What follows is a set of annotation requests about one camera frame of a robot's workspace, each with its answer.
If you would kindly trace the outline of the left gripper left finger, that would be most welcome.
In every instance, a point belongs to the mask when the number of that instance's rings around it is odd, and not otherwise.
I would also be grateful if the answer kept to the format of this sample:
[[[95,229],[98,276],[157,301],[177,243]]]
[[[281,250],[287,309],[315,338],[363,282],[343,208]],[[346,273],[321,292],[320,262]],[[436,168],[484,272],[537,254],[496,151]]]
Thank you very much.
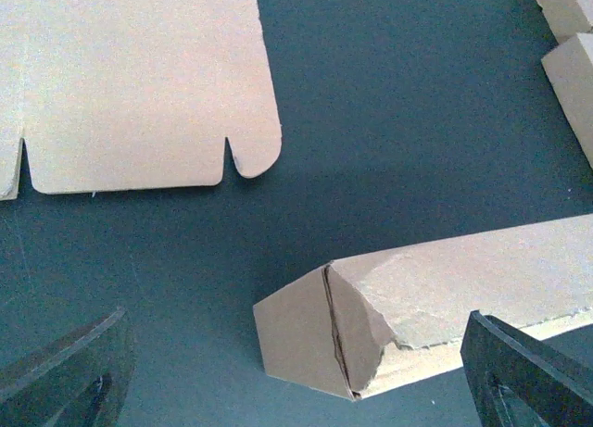
[[[1,369],[3,426],[114,426],[134,372],[124,308]]]

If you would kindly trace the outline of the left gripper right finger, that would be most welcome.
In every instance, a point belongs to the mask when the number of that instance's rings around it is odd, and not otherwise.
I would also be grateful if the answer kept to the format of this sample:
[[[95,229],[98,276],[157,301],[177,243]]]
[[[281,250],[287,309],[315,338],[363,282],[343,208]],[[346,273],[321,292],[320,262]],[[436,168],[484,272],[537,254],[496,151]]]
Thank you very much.
[[[471,312],[461,358],[483,426],[592,424],[592,369],[503,320]]]

